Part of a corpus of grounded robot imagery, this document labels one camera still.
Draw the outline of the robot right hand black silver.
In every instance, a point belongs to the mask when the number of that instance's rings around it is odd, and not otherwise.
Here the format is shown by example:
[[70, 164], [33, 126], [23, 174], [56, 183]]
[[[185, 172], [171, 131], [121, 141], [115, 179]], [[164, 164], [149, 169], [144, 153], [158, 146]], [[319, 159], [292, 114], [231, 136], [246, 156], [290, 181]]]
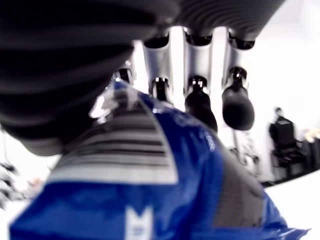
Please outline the robot right hand black silver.
[[227, 27], [254, 40], [281, 0], [3, 0], [0, 124], [38, 156], [54, 156], [92, 124], [113, 72], [170, 27]]

